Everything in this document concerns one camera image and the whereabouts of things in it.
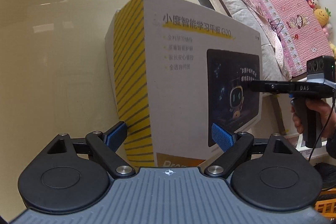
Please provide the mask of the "white yellow tablet box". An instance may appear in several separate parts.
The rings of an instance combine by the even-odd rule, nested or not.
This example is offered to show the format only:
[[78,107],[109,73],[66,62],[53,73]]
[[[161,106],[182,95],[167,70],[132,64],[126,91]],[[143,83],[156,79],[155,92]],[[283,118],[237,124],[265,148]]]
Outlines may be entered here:
[[262,96],[260,34],[185,0],[130,0],[105,36],[124,148],[136,168],[197,166],[220,153],[222,127],[250,129]]

